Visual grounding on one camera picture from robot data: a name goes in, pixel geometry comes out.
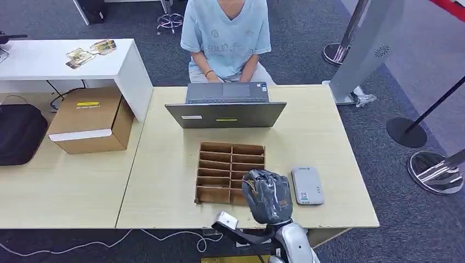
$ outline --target laptop lid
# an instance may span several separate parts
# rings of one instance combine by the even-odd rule
[[[181,127],[256,128],[272,127],[285,102],[256,104],[166,104],[166,109]]]

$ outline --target person's hand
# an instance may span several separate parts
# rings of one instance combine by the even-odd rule
[[[208,82],[221,82],[215,72],[211,71],[207,74]]]

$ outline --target yellow label on box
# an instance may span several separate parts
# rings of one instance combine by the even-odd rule
[[[99,102],[98,101],[78,102],[76,105],[77,106],[94,106],[94,105],[99,105]]]

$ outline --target gray power bank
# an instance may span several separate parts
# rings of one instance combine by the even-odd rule
[[[315,168],[294,167],[291,174],[298,204],[319,205],[325,202],[321,181]]]

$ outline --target cardboard compartment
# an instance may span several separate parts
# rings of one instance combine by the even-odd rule
[[[229,171],[225,170],[218,170],[218,169],[207,169],[207,168],[199,168],[197,170],[197,176],[207,176],[207,177],[226,177],[229,178]]]
[[[231,144],[222,144],[220,142],[202,142],[200,145],[200,151],[202,152],[223,152],[231,153]]]
[[[231,180],[231,188],[242,189],[242,180]]]
[[[247,174],[246,171],[231,171],[231,179],[242,180],[245,174]]]
[[[197,186],[196,202],[229,203],[229,189]]]
[[[231,170],[231,164],[224,163],[224,162],[216,162],[216,161],[199,161],[199,168],[209,168],[209,169],[218,169],[218,170]]]
[[[265,155],[265,147],[258,145],[233,145],[232,153],[238,155]]]
[[[253,169],[265,169],[265,164],[259,163],[232,163],[233,171],[250,171]]]
[[[201,142],[195,202],[247,205],[242,178],[252,169],[265,169],[265,147]]]
[[[231,189],[230,202],[234,205],[248,205],[241,189]]]
[[[257,155],[232,155],[233,163],[265,163],[265,156]]]
[[[200,160],[231,162],[231,154],[219,152],[200,152]]]
[[[197,177],[197,185],[206,187],[229,187],[229,178],[226,177]]]

